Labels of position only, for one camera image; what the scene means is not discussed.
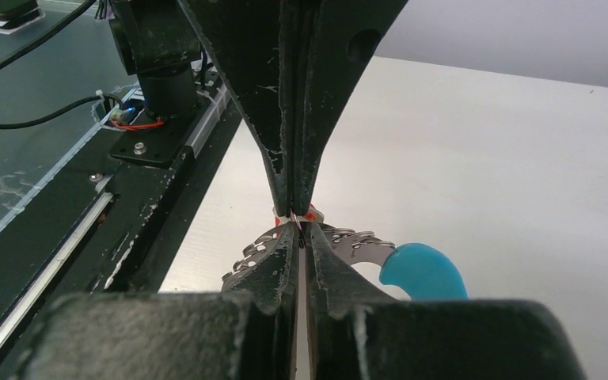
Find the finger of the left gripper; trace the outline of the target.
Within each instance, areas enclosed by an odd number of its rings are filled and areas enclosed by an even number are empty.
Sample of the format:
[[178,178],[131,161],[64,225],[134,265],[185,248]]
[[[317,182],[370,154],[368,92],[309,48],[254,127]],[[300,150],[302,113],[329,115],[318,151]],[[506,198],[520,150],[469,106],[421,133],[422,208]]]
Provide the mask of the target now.
[[256,141],[277,215],[288,216],[279,106],[280,5],[249,0],[180,2]]
[[404,1],[302,1],[294,71],[292,211],[305,213],[321,157],[358,81]]

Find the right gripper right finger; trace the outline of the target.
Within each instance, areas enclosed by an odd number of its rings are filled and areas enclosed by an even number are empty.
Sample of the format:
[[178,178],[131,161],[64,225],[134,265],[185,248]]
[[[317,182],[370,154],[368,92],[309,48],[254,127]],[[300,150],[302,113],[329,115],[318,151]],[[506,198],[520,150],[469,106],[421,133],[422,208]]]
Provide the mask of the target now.
[[303,227],[313,379],[584,379],[556,316],[526,299],[400,301]]

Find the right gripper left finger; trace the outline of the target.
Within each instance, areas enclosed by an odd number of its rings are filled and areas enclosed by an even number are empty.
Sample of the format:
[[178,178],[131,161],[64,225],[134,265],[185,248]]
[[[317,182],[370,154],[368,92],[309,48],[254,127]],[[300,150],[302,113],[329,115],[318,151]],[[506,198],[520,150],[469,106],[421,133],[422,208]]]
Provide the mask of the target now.
[[219,292],[73,294],[46,314],[20,379],[289,379],[299,228],[261,237]]

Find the metal key organizer ring plate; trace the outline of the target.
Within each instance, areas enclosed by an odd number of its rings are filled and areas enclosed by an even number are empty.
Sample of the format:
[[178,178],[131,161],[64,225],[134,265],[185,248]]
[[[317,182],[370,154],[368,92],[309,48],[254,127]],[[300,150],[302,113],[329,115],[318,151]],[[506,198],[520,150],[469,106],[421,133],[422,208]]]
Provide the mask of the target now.
[[396,246],[371,231],[317,222],[282,223],[260,235],[223,276],[222,291],[249,292],[265,311],[290,294],[296,281],[315,311],[343,314],[363,302],[392,302],[354,269],[358,263],[380,266],[380,283],[401,288],[415,302],[469,297],[456,266],[429,245]]

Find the key with red tag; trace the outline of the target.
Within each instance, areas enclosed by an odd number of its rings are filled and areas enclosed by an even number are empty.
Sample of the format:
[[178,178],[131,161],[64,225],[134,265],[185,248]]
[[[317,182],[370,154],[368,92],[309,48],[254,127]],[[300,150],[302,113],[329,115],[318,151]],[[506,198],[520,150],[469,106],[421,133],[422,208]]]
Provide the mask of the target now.
[[303,214],[296,214],[291,212],[289,215],[281,215],[275,207],[272,208],[272,212],[275,220],[275,230],[278,230],[282,225],[289,222],[295,222],[298,225],[302,222],[316,222],[323,223],[325,216],[320,212],[312,203],[309,205],[308,211]]

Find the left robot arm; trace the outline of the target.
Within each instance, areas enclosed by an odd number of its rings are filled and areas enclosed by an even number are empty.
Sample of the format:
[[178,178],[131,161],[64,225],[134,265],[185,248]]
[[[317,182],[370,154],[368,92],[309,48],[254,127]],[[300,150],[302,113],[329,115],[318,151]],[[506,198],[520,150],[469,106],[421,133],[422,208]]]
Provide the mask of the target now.
[[188,110],[202,53],[263,157],[278,216],[309,211],[325,146],[403,1],[114,1],[110,21],[149,110]]

